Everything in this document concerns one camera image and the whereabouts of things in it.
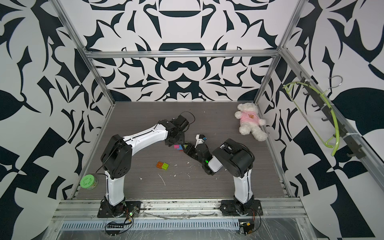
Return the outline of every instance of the coat hanger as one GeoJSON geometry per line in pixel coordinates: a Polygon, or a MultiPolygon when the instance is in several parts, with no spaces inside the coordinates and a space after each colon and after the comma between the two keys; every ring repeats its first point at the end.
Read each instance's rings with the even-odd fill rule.
{"type": "Polygon", "coordinates": [[[309,83],[306,83],[307,81],[313,81],[312,79],[307,79],[305,80],[303,83],[302,82],[291,82],[291,83],[288,83],[286,85],[283,86],[283,88],[285,89],[285,91],[287,92],[289,98],[291,99],[291,101],[296,105],[297,109],[300,111],[300,113],[302,114],[302,116],[305,118],[305,120],[307,121],[307,123],[311,126],[312,130],[316,133],[316,135],[319,137],[319,139],[321,140],[321,142],[328,148],[333,148],[333,151],[331,153],[331,156],[334,156],[336,154],[336,151],[338,150],[339,148],[339,144],[340,144],[340,133],[339,133],[339,125],[338,125],[338,122],[337,122],[337,118],[336,118],[336,115],[333,111],[333,108],[331,106],[331,103],[328,101],[327,97],[324,95],[328,90],[330,90],[331,88],[336,88],[336,87],[339,87],[342,83],[343,83],[343,78],[342,76],[340,75],[335,75],[335,76],[332,76],[328,79],[332,79],[334,77],[340,77],[341,78],[341,82],[339,85],[337,86],[334,86],[334,87],[329,87],[327,90],[325,90],[323,93],[321,93],[319,90],[317,90],[316,88],[314,88],[313,86],[311,86],[309,83]],[[305,116],[305,114],[303,113],[303,111],[299,108],[299,106],[296,104],[296,102],[293,100],[293,97],[292,95],[290,95],[290,92],[292,91],[293,89],[293,86],[295,84],[301,84],[301,85],[304,85],[304,86],[307,86],[309,88],[311,88],[313,91],[315,91],[318,95],[321,96],[322,100],[324,101],[324,106],[327,106],[329,109],[330,109],[330,113],[332,115],[332,120],[333,120],[333,125],[335,127],[335,134],[332,135],[327,141],[324,141],[320,135],[317,133],[317,131],[315,130],[315,128],[312,126],[312,124],[309,122],[308,118],[305,116]],[[336,142],[335,142],[335,145],[331,145],[329,144],[329,141],[332,140],[333,138],[336,138],[336,142]]]}

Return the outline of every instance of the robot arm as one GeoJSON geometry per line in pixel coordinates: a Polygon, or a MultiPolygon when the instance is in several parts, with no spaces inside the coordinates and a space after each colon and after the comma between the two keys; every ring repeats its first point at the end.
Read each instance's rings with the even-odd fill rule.
{"type": "Polygon", "coordinates": [[[183,130],[188,124],[188,121],[179,115],[177,119],[161,120],[155,126],[139,133],[124,137],[117,134],[110,139],[101,156],[101,161],[107,179],[105,204],[113,216],[116,217],[122,212],[121,205],[125,200],[124,177],[131,168],[132,156],[141,149],[162,140],[165,140],[168,146],[184,143],[183,130]]]}
{"type": "Polygon", "coordinates": [[[241,143],[228,138],[211,155],[205,144],[196,145],[198,161],[207,174],[215,174],[224,166],[232,175],[235,183],[235,209],[244,214],[253,203],[251,190],[251,172],[255,157],[253,153],[241,143]]]}

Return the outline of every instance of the white teddy bear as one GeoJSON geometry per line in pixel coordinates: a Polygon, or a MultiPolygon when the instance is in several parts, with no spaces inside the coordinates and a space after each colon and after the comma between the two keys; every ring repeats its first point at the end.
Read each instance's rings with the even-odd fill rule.
{"type": "Polygon", "coordinates": [[[252,132],[258,141],[265,141],[268,134],[263,132],[259,126],[265,125],[265,120],[257,116],[257,107],[253,103],[243,103],[237,106],[240,111],[235,112],[235,117],[240,119],[239,131],[242,135],[252,132]]]}

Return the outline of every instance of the gray wooden floor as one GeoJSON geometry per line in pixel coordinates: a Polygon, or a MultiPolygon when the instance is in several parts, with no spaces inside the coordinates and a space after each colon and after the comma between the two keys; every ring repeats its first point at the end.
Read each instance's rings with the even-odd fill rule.
{"type": "MultiPolygon", "coordinates": [[[[185,141],[195,143],[196,134],[204,134],[211,152],[227,138],[245,144],[255,155],[251,176],[255,197],[284,196],[266,143],[256,141],[251,134],[242,136],[239,133],[239,120],[234,116],[237,105],[237,102],[117,102],[88,174],[94,174],[101,166],[100,156],[111,136],[131,135],[152,127],[159,120],[170,120],[183,111],[190,111],[196,121],[185,133],[185,141]]],[[[183,113],[183,116],[190,122],[193,120],[189,113],[183,113]]],[[[80,189],[77,199],[103,198],[105,177],[96,177],[98,186],[93,190],[80,189]]],[[[234,191],[233,177],[224,168],[213,176],[207,175],[196,160],[173,146],[165,146],[164,141],[152,144],[132,157],[132,166],[124,183],[128,199],[224,198],[233,197],[234,191]],[[158,169],[158,161],[168,163],[168,170],[158,169]]]]}

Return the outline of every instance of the floral pattern wallpaper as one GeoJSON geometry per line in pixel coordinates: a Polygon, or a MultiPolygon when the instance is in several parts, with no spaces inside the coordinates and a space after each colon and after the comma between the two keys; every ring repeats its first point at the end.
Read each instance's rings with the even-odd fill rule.
{"type": "MultiPolygon", "coordinates": [[[[384,2],[309,0],[287,44],[288,51],[327,92],[379,158],[384,125],[384,2]]],[[[335,156],[311,129],[283,85],[299,81],[281,59],[259,102],[267,131],[292,192],[300,197],[319,239],[381,239],[384,192],[341,140],[335,156]]],[[[334,127],[306,90],[292,95],[319,136],[334,127]]]]}
{"type": "Polygon", "coordinates": [[[276,49],[298,0],[62,0],[92,51],[276,49]]]}
{"type": "Polygon", "coordinates": [[[0,0],[1,239],[42,236],[110,103],[47,0],[0,0]]]}
{"type": "Polygon", "coordinates": [[[272,57],[103,58],[115,101],[253,100],[272,57]]]}

